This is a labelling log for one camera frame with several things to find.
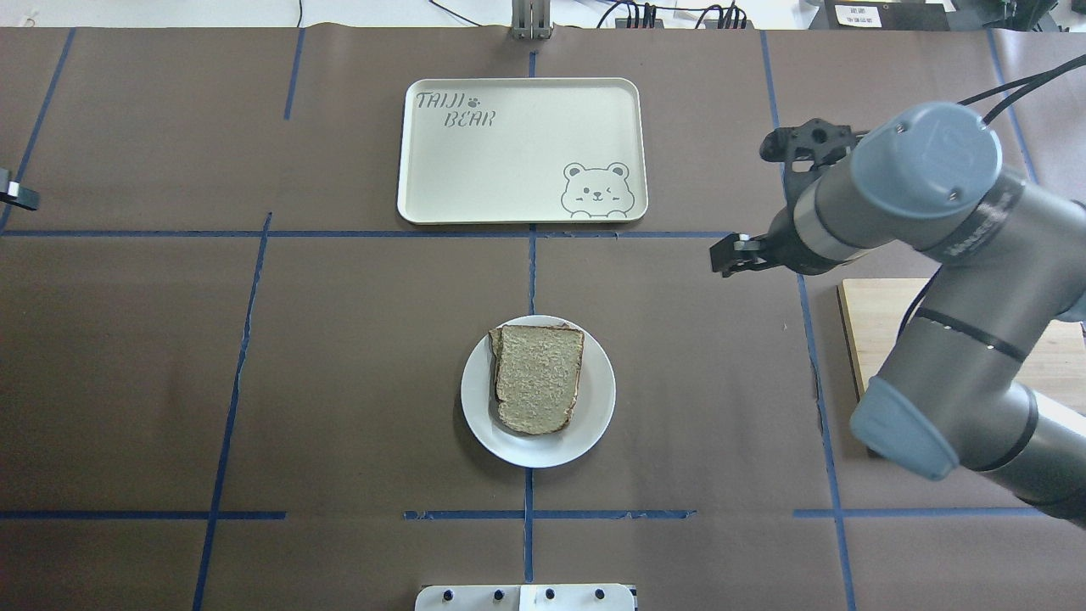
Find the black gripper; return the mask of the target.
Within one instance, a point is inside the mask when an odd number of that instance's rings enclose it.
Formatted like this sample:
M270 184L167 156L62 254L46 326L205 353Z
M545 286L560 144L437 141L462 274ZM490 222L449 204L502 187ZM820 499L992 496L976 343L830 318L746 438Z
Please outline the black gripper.
M817 254L801 240L791 212L779 212L763 236L729 233L709 249L711 271L730 277L745 271L763 271L783 266L794 273L815 276L841 266Z

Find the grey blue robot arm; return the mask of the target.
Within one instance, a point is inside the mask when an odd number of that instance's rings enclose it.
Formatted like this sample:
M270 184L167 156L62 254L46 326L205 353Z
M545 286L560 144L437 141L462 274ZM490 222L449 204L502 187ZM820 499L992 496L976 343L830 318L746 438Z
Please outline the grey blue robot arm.
M938 482L967 468L1083 527L1083 415L1016 380L1053 321L1083 321L1083 204L1005 166L965 105L926 102L860 137L775 129L765 161L810 161L767 233L714 244L714 273L826 273L899 241L938 263L849 420L870 450Z

